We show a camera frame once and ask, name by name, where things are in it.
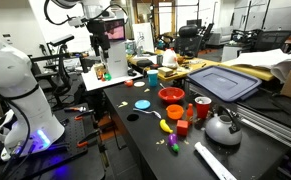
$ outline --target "black cable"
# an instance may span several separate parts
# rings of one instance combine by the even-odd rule
[[[20,112],[20,114],[23,116],[23,118],[24,118],[24,120],[26,122],[26,125],[27,125],[27,135],[26,135],[26,139],[25,139],[24,143],[21,144],[21,147],[20,147],[20,150],[18,151],[18,153],[11,156],[11,158],[8,160],[7,164],[5,165],[2,173],[0,174],[0,180],[3,180],[3,179],[5,179],[8,171],[10,171],[12,165],[14,164],[14,161],[16,159],[18,159],[20,157],[20,155],[22,154],[22,152],[24,151],[24,149],[26,147],[26,144],[28,142],[31,130],[30,130],[29,121],[28,121],[27,116],[25,115],[25,113],[13,101],[9,100],[8,98],[5,98],[2,95],[0,95],[0,97],[2,97],[2,99],[7,101],[8,104],[12,105],[14,108],[16,108]]]
[[[89,19],[89,20],[94,20],[94,19],[97,19],[97,18],[99,18],[108,8],[110,8],[110,7],[112,7],[112,6],[117,6],[117,7],[119,7],[119,8],[121,8],[122,10],[123,10],[123,12],[126,14],[126,16],[128,17],[128,13],[125,11],[125,9],[124,8],[122,8],[122,6],[120,6],[120,5],[118,5],[118,4],[111,4],[111,5],[109,5],[109,6],[107,6],[99,15],[97,15],[97,16],[95,16],[95,17],[93,17],[93,18],[91,18],[91,19]]]
[[[116,136],[116,131],[115,131],[115,126],[113,127],[113,129],[114,129],[114,136],[115,136],[116,146],[117,146],[118,150],[122,150],[122,149],[126,148],[127,147],[126,144],[124,144],[122,146],[120,146],[118,144],[118,140],[117,140],[117,136]]]
[[[18,166],[10,173],[9,176],[7,176],[6,179],[9,179],[23,164],[24,162],[28,159],[28,157],[32,154],[33,150],[35,149],[35,145],[34,143],[32,144],[32,146],[29,148],[28,152],[27,152],[27,156],[18,164]]]
[[[49,1],[50,0],[45,0],[45,3],[44,3],[44,14],[45,14],[45,17],[48,20],[48,22],[59,26],[59,25],[65,24],[67,21],[73,19],[73,17],[68,17],[65,21],[63,21],[61,23],[55,23],[54,21],[52,21],[51,18],[49,17],[49,15],[48,15],[48,12],[47,12],[47,6],[48,6]]]

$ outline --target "plastic bottle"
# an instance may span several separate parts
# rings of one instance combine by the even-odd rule
[[[176,53],[171,49],[166,49],[166,51],[163,54],[163,66],[166,66],[168,68],[175,69],[177,68],[177,64],[175,62],[175,58],[177,59]]]
[[[186,111],[186,121],[188,122],[188,124],[192,124],[192,122],[193,122],[193,115],[194,115],[194,112],[193,112],[193,104],[192,103],[189,103],[188,104],[187,111]]]

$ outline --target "kettle handle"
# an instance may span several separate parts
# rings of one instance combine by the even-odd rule
[[[225,108],[224,106],[219,106],[218,107],[218,111],[217,114],[221,115],[223,112],[225,112],[232,120],[232,125],[231,127],[229,127],[229,132],[231,134],[234,134],[235,132],[238,132],[239,130],[241,130],[241,126],[239,125],[238,122],[238,115],[234,114],[231,110]]]

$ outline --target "white kettle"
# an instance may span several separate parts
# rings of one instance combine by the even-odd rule
[[[217,114],[207,122],[205,132],[214,141],[224,145],[236,145],[242,140],[238,114],[219,106]]]

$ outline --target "white robot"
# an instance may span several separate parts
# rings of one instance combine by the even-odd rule
[[[93,16],[102,12],[98,0],[53,0],[53,2],[65,9],[82,3],[85,16],[73,18],[69,24],[79,26],[80,23],[91,22],[88,27],[90,31],[93,31],[94,27],[95,18]],[[96,23],[96,31],[92,33],[102,34],[102,29],[98,28]],[[9,160],[11,153],[17,153],[20,148],[23,149],[20,156],[26,156],[32,147],[34,147],[32,153],[44,151],[65,131],[65,128],[52,114],[45,95],[30,69],[31,61],[25,53],[0,42],[0,94],[11,98],[13,104],[26,115],[30,127],[30,138],[25,143],[28,131],[27,123],[17,108],[11,106],[17,121],[2,140],[5,148],[1,153],[1,158],[4,161]]]

